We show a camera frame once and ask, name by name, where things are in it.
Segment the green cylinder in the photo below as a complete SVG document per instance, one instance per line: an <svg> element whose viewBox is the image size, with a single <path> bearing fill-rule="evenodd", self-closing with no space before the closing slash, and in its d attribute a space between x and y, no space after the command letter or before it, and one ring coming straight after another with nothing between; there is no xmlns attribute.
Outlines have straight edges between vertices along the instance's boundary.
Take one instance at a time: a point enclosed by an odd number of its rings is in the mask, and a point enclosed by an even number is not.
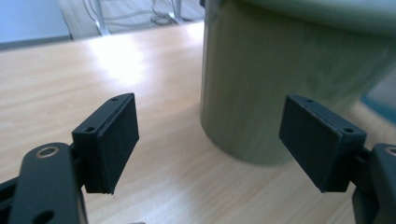
<svg viewBox="0 0 396 224"><path fill-rule="evenodd" d="M287 93L342 113L394 71L395 38L285 15L239 0L208 0L201 122L242 161L287 161L278 131Z"/></svg>

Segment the wooden table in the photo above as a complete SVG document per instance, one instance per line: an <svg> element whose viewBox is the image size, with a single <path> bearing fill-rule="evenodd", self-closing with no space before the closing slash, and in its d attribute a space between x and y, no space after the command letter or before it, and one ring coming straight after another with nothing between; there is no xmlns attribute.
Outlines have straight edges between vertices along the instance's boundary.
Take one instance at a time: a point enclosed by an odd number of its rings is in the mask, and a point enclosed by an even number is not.
<svg viewBox="0 0 396 224"><path fill-rule="evenodd" d="M353 223L347 193L321 194L295 161L235 160L200 120L202 23L0 54L0 181L29 150L72 143L105 100L134 92L140 140L114 195L86 194L91 223ZM395 128L357 104L348 114L374 142Z"/></svg>

